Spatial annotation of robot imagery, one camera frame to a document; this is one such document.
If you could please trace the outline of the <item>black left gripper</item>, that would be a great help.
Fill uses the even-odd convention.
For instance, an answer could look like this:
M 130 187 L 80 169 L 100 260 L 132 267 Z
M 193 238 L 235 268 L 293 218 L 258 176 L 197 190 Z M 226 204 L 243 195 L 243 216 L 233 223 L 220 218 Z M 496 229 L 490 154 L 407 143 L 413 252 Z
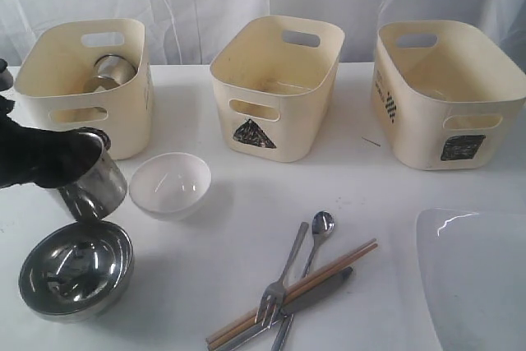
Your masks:
M 1 187 L 34 183 L 63 187 L 76 181 L 99 159 L 105 132 L 81 127 L 64 132 L 24 127 L 9 113 L 15 102 L 1 98 Z

